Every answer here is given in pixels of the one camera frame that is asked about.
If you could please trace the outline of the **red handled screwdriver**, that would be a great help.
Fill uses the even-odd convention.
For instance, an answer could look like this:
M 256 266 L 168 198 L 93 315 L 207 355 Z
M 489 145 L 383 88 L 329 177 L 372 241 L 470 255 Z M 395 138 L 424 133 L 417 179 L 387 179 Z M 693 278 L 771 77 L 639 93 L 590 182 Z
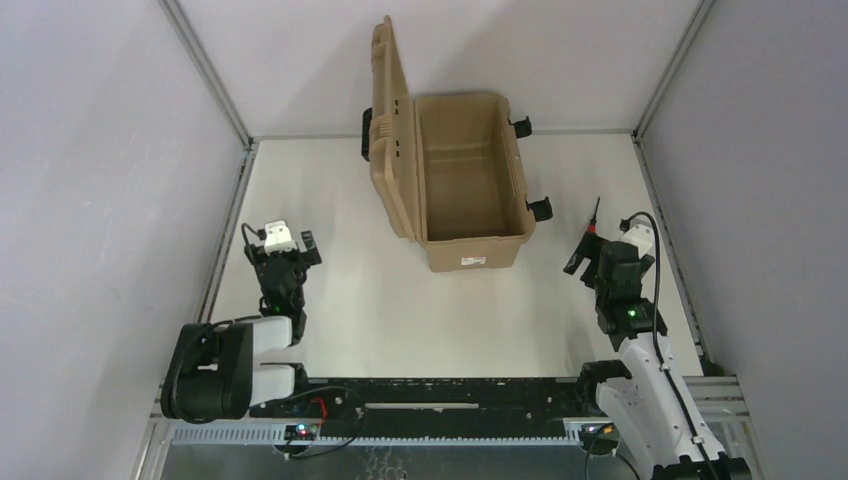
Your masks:
M 589 223 L 587 225 L 587 229 L 586 229 L 587 233 L 592 233 L 592 234 L 596 233 L 597 215 L 598 215 L 598 210 L 599 210 L 599 206 L 600 206 L 600 201 L 601 201 L 600 197 L 598 197 L 595 201 L 595 205 L 594 205 L 594 208 L 593 208 L 593 211 L 592 211 L 592 215 L 591 215 Z

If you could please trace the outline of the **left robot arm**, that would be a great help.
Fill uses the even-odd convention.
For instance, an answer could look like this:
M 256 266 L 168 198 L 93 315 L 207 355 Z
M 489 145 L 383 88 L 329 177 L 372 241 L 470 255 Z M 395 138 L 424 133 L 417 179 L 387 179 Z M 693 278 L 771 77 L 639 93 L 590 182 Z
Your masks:
M 278 221 L 257 237 L 244 245 L 260 287 L 257 313 L 181 328 L 159 397 L 164 417 L 192 424 L 239 419 L 254 406 L 294 394 L 297 366 L 260 358 L 302 340 L 304 285 L 322 258 L 309 230 L 294 240 Z

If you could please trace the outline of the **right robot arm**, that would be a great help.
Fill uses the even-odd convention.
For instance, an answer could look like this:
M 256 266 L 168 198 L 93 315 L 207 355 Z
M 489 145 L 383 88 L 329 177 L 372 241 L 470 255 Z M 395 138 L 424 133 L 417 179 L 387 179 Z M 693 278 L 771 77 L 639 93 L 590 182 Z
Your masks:
M 642 294 L 645 272 L 658 263 L 651 233 L 636 225 L 607 240 L 589 228 L 564 268 L 572 275 L 587 266 L 580 279 L 617 355 L 582 366 L 581 397 L 610 419 L 641 479 L 750 479 L 747 461 L 726 452 L 698 411 L 656 303 Z

